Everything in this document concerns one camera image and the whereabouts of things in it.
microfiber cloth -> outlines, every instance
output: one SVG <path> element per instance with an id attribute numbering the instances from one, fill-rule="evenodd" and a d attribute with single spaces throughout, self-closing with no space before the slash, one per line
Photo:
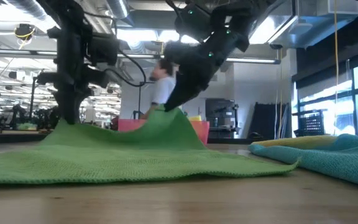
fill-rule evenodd
<path id="1" fill-rule="evenodd" d="M 296 165 L 210 151 L 179 109 L 157 110 L 128 133 L 60 121 L 30 150 L 0 154 L 0 184 L 140 182 L 196 174 L 257 177 L 286 174 Z"/>
<path id="2" fill-rule="evenodd" d="M 315 149 L 265 147 L 256 143 L 249 146 L 249 150 L 257 156 L 289 164 L 300 158 L 300 167 L 358 184 L 358 136 L 342 134 L 331 144 Z"/>

black frame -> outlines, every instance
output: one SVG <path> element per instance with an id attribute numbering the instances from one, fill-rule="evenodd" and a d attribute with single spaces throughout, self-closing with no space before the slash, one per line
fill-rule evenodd
<path id="1" fill-rule="evenodd" d="M 352 89 L 349 91 L 344 91 L 341 93 L 337 94 L 337 98 L 344 98 L 344 97 L 352 97 L 353 100 L 353 105 L 354 105 L 354 111 L 353 111 L 353 121 L 354 121 L 354 127 L 355 127 L 355 131 L 356 131 L 356 135 L 358 135 L 358 72 L 357 74 L 354 73 L 354 69 L 358 68 L 358 66 L 353 66 L 351 67 L 351 63 L 350 60 L 346 60 L 346 70 L 350 72 L 351 75 L 351 80 L 352 80 Z M 319 102 L 323 102 L 323 101 L 327 101 L 327 100 L 335 100 L 336 95 L 333 94 L 331 96 L 325 96 L 325 97 L 321 97 L 315 100 L 310 100 L 310 101 L 306 101 L 306 102 L 301 102 L 299 99 L 299 95 L 297 95 L 298 97 L 298 104 L 297 104 L 297 108 L 298 108 L 298 112 L 302 112 L 303 111 L 303 107 L 305 105 L 310 105 L 313 103 L 319 103 Z"/>

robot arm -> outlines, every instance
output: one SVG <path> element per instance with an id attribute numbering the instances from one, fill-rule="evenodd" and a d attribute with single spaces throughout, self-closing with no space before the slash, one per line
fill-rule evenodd
<path id="1" fill-rule="evenodd" d="M 177 32 L 201 40 L 201 44 L 195 47 L 180 41 L 167 44 L 164 56 L 179 64 L 179 71 L 165 110 L 170 111 L 207 89 L 210 79 L 235 48 L 243 52 L 248 49 L 248 35 L 257 18 L 271 11 L 280 1 L 238 1 L 219 6 L 210 14 L 195 3 L 179 9 L 171 0 L 166 0 L 178 15 L 175 21 Z M 232 19 L 225 26 L 227 16 Z"/>

desk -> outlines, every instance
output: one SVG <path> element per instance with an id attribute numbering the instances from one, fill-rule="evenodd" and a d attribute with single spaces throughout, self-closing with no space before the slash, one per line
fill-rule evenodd
<path id="1" fill-rule="evenodd" d="M 254 157 L 246 146 L 209 147 Z M 297 169 L 248 179 L 0 187 L 1 223 L 358 224 L 358 186 Z"/>

blue towel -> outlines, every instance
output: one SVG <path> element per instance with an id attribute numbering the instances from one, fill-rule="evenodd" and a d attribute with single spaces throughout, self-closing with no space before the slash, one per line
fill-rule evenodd
<path id="1" fill-rule="evenodd" d="M 296 149 L 285 146 L 249 146 L 251 153 L 358 184 L 358 136 L 342 134 L 329 146 Z"/>

